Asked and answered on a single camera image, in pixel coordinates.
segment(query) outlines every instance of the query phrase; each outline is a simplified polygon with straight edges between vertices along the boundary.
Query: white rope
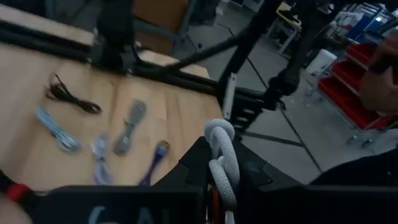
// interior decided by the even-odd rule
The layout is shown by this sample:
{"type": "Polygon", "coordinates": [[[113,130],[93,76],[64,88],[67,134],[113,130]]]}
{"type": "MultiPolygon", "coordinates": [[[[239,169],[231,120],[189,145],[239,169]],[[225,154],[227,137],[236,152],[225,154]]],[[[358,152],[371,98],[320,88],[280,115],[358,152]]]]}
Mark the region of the white rope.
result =
{"type": "Polygon", "coordinates": [[[235,192],[240,181],[238,160],[232,145],[234,135],[232,124],[223,119],[214,119],[205,125],[205,138],[210,143],[213,156],[209,162],[210,172],[225,209],[230,211],[237,207],[235,192]]]}

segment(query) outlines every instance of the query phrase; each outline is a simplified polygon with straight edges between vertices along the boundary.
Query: person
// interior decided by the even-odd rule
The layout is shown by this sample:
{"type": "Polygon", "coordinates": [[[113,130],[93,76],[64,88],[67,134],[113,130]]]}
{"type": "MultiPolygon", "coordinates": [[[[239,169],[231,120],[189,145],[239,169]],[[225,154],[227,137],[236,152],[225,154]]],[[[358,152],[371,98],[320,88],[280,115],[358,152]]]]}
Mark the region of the person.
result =
{"type": "MultiPolygon", "coordinates": [[[[394,63],[398,63],[398,34],[389,35],[371,59],[359,91],[365,107],[398,113],[398,86],[394,85],[393,79],[398,71],[394,68],[394,63]]],[[[398,148],[334,167],[312,184],[398,186],[398,148]]]]}
{"type": "MultiPolygon", "coordinates": [[[[398,34],[390,34],[379,45],[371,63],[382,60],[386,55],[395,57],[395,63],[398,63],[398,34]]],[[[365,107],[386,113],[398,113],[398,86],[394,85],[394,70],[396,68],[388,67],[382,73],[371,69],[366,72],[360,89],[361,100],[365,107]]]]}

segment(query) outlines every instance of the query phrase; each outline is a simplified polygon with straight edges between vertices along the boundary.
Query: white container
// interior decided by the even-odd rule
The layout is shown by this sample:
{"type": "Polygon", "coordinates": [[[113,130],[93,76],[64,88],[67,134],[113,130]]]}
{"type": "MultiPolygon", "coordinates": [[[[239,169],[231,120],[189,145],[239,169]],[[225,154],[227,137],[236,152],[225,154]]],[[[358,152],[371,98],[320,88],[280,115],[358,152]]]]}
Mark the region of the white container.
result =
{"type": "Polygon", "coordinates": [[[312,60],[306,71],[309,74],[320,75],[337,59],[337,56],[329,51],[322,49],[317,57],[312,60]]]}

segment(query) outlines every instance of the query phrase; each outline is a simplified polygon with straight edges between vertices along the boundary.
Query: gray cable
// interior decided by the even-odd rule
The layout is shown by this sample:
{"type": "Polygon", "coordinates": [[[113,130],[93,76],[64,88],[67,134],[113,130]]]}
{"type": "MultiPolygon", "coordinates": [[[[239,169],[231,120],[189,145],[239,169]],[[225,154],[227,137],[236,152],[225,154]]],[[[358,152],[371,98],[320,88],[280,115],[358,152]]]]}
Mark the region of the gray cable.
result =
{"type": "Polygon", "coordinates": [[[134,105],[131,108],[129,114],[129,120],[126,121],[127,128],[124,133],[120,136],[119,141],[116,143],[116,147],[113,149],[113,152],[117,155],[123,156],[127,153],[127,151],[131,147],[131,134],[134,128],[138,125],[138,123],[142,120],[145,115],[147,106],[144,102],[136,100],[134,105]]]}

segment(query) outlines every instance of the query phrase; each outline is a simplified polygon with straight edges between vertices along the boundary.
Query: light blue cable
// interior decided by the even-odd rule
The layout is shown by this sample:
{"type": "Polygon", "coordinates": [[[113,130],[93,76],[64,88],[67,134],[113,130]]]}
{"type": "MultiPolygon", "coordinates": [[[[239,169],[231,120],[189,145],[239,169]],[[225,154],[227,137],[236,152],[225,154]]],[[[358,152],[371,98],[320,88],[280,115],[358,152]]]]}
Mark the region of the light blue cable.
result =
{"type": "Polygon", "coordinates": [[[77,152],[82,147],[81,142],[73,136],[66,133],[60,126],[56,124],[51,115],[43,108],[36,108],[38,119],[46,126],[54,137],[57,139],[58,145],[65,152],[77,152]]]}

